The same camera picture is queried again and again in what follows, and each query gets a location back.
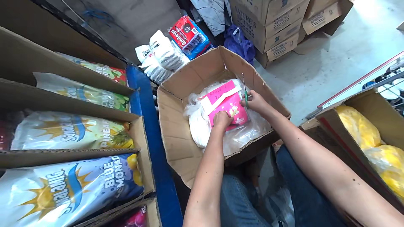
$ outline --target person's right arm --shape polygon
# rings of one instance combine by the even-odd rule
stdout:
[[[404,216],[331,151],[298,129],[257,92],[248,107],[261,114],[280,135],[311,182],[336,206],[367,227],[404,226]]]

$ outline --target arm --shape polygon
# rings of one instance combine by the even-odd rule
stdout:
[[[232,121],[233,118],[225,111],[215,115],[214,126],[188,199],[183,226],[220,226],[220,190],[225,162],[223,137]]]
[[[404,216],[336,155],[298,129],[258,93],[252,90],[248,95],[252,96],[248,98],[249,107],[271,124],[299,168],[335,206],[367,227],[404,225]]]

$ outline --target floor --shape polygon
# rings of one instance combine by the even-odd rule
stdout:
[[[402,0],[355,0],[337,32],[310,53],[292,52],[267,69],[254,66],[300,125],[322,102],[404,50],[404,33],[396,29],[403,21]],[[268,208],[277,182],[270,152],[262,160],[259,183]]]

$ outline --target pink card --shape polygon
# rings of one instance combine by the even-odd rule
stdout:
[[[203,98],[208,97],[210,103],[213,105],[224,93],[235,87],[234,82],[230,80],[226,84],[203,96]],[[226,111],[230,116],[234,117],[234,120],[231,122],[231,125],[227,127],[226,131],[245,124],[248,121],[248,115],[245,108],[241,106],[240,101],[241,98],[238,93],[226,97],[222,103],[209,114],[210,125],[213,126],[213,119],[215,114],[219,111]]]

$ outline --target blue shelf frame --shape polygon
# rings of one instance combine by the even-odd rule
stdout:
[[[135,92],[130,97],[130,110],[132,113],[144,118],[162,226],[182,226],[181,207],[161,139],[160,125],[154,106],[150,80],[143,72],[132,65],[128,65],[126,74],[129,86],[135,89]]]

